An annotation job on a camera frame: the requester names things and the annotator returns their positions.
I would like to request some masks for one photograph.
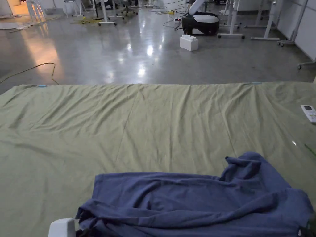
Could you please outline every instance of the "rolling stand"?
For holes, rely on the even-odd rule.
[[[236,34],[234,33],[234,28],[235,26],[237,26],[237,29],[240,29],[240,25],[235,25],[236,23],[236,19],[237,19],[237,7],[239,4],[240,0],[236,0],[235,2],[235,6],[234,6],[234,0],[230,0],[229,3],[229,16],[228,16],[228,20],[227,20],[227,25],[220,25],[220,26],[224,26],[224,27],[230,27],[230,31],[229,33],[219,33],[217,34],[218,38],[220,39],[222,36],[226,36],[226,37],[240,37],[242,39],[245,38],[244,34]]]

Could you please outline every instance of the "green fabric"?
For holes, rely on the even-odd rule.
[[[255,151],[316,206],[316,84],[18,86],[0,96],[0,236],[47,236],[100,173],[220,175]]]

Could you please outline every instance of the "metal stand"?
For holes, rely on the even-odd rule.
[[[114,0],[112,0],[112,5],[113,5],[113,13],[114,13],[114,15],[109,16],[107,19],[110,20],[111,18],[115,17],[115,18],[122,18],[122,20],[124,20],[124,16],[117,14]]]
[[[261,0],[259,12],[257,15],[256,23],[254,25],[246,25],[245,28],[266,28],[266,26],[261,26],[260,21],[262,20],[262,10],[266,0]]]
[[[300,63],[300,64],[297,65],[297,69],[301,70],[302,66],[304,66],[304,65],[313,65],[313,64],[316,64],[316,60],[311,61],[311,62],[307,62],[307,63]]]
[[[283,47],[284,45],[293,45],[293,44],[295,44],[295,39],[297,37],[298,28],[300,27],[300,24],[301,24],[301,21],[302,21],[302,18],[303,18],[303,14],[304,14],[306,6],[307,6],[307,2],[308,2],[308,0],[305,0],[304,4],[302,5],[300,16],[298,18],[298,21],[296,23],[295,29],[294,29],[291,37],[289,39],[286,39],[286,40],[279,40],[277,42],[277,45],[281,45],[281,47]]]
[[[116,26],[116,22],[115,21],[108,21],[108,17],[106,16],[106,11],[105,11],[104,0],[101,0],[101,7],[102,7],[104,21],[99,22],[98,25],[101,26],[101,24],[114,24]]]
[[[275,17],[275,13],[276,13],[276,2],[272,1],[270,15],[269,15],[269,21],[267,24],[267,29],[265,30],[264,37],[252,37],[251,38],[252,40],[280,40],[280,38],[269,38],[269,33],[271,30],[273,19]]]
[[[237,8],[238,8],[239,1],[240,0],[236,0],[235,7],[234,7],[234,0],[230,0],[227,25],[220,25],[220,26],[230,27],[230,31],[229,31],[229,33],[217,34],[218,38],[221,38],[222,36],[241,37],[242,39],[245,38],[244,34],[234,34],[234,27],[237,26],[239,28],[239,25],[235,25],[236,19],[237,19]]]
[[[78,16],[84,16],[83,14],[90,14],[90,12],[87,12],[84,4],[82,3],[82,1],[80,0],[80,7],[79,7],[79,15]]]

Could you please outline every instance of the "gray floor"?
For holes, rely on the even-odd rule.
[[[166,6],[174,9],[180,3]],[[214,13],[220,10],[210,7]],[[244,25],[254,19],[239,17]],[[118,19],[117,26],[82,26],[62,17],[15,33],[2,30],[0,77],[46,62],[56,64],[54,79],[60,84],[312,82],[316,75],[313,66],[297,70],[297,63],[309,58],[296,46],[250,40],[264,30],[242,28],[245,40],[199,36],[199,49],[190,52],[179,47],[182,30],[162,26],[168,20],[168,14],[141,9],[138,16]],[[0,93],[20,84],[54,84],[52,68],[44,65],[11,77],[0,84]]]

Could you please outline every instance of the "blue cloth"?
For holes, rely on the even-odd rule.
[[[97,175],[76,218],[93,236],[297,236],[313,213],[306,193],[257,153],[226,161],[221,177]]]

